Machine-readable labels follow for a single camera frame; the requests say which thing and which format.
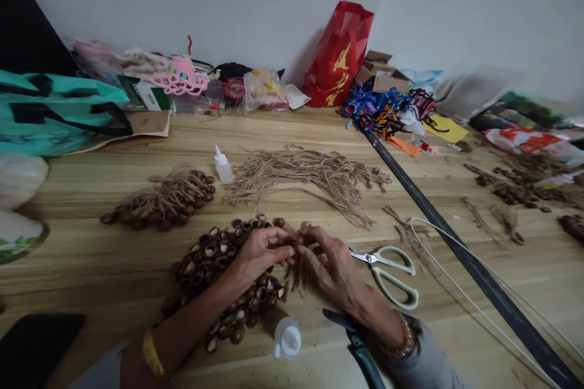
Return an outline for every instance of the black phone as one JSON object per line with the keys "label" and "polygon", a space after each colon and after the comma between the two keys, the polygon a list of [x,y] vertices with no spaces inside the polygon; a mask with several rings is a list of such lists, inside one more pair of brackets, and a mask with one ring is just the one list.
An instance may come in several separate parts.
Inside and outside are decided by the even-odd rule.
{"label": "black phone", "polygon": [[39,389],[85,322],[81,314],[32,314],[0,340],[2,388]]}

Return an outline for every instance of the white scissor handle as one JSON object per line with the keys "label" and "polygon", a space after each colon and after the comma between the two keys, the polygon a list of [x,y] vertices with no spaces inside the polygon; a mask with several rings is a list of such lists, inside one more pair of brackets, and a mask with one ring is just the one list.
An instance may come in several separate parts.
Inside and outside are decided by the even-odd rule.
{"label": "white scissor handle", "polygon": [[[371,266],[371,270],[375,272],[375,280],[377,281],[377,284],[379,284],[379,287],[381,288],[381,290],[383,291],[385,296],[387,296],[387,298],[390,299],[391,302],[393,302],[398,307],[403,308],[404,310],[413,310],[416,307],[418,307],[418,302],[420,301],[420,295],[418,294],[417,290],[412,289],[411,287],[405,285],[400,280],[392,277],[387,272],[385,272],[385,270],[380,269],[377,266]],[[406,292],[408,294],[408,300],[406,302],[401,302],[401,301],[397,300],[396,298],[394,298],[394,296],[387,289],[387,287],[385,286],[385,284],[383,283],[381,278],[386,279],[390,283],[394,284],[395,286],[399,287],[401,290]]]}
{"label": "white scissor handle", "polygon": [[[395,261],[391,261],[391,260],[388,260],[387,258],[383,257],[381,255],[381,253],[384,252],[384,251],[387,251],[387,250],[393,251],[397,255],[399,255],[403,259],[403,261],[405,262],[405,264],[396,263]],[[401,249],[398,249],[398,248],[396,248],[394,246],[384,246],[384,247],[380,248],[379,251],[375,252],[373,255],[377,258],[377,261],[379,261],[380,263],[387,264],[388,266],[395,267],[396,269],[403,270],[404,272],[407,272],[410,275],[415,275],[414,262],[409,257],[409,255],[406,254]]]}

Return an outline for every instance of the bracelet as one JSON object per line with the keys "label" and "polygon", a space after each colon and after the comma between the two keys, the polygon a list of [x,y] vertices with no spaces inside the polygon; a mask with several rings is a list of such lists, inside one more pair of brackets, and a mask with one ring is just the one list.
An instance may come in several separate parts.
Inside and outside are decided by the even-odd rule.
{"label": "bracelet", "polygon": [[401,332],[403,333],[403,342],[397,348],[387,348],[380,344],[381,349],[387,355],[394,357],[396,359],[405,359],[415,350],[415,345],[417,343],[417,338],[415,332],[410,328],[408,322],[404,318],[403,314],[394,309],[394,313],[400,321]]}
{"label": "bracelet", "polygon": [[142,340],[142,353],[144,354],[144,360],[148,365],[150,371],[155,375],[155,377],[164,377],[164,367],[158,358],[158,353],[156,352],[156,346],[154,345],[154,335],[152,334],[152,327],[148,328],[144,333],[144,339]]}

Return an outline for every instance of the teal bag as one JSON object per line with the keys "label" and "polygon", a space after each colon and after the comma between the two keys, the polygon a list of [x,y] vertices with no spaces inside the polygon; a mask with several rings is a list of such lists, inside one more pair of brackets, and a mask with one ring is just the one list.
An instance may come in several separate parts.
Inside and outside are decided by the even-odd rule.
{"label": "teal bag", "polygon": [[[0,70],[0,150],[41,157],[73,152],[96,134],[132,135],[123,90],[93,79]],[[110,128],[117,120],[123,128]]]}

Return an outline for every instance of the white bottle cap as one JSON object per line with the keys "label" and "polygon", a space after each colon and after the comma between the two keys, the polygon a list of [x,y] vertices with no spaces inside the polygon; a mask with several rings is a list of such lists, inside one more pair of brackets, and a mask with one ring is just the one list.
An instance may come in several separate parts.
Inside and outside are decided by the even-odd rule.
{"label": "white bottle cap", "polygon": [[219,150],[219,146],[215,146],[215,165],[224,165],[227,164],[227,157],[221,153]]}
{"label": "white bottle cap", "polygon": [[300,331],[295,326],[286,327],[282,333],[280,344],[282,345],[282,352],[285,356],[288,358],[296,357],[302,345]]}

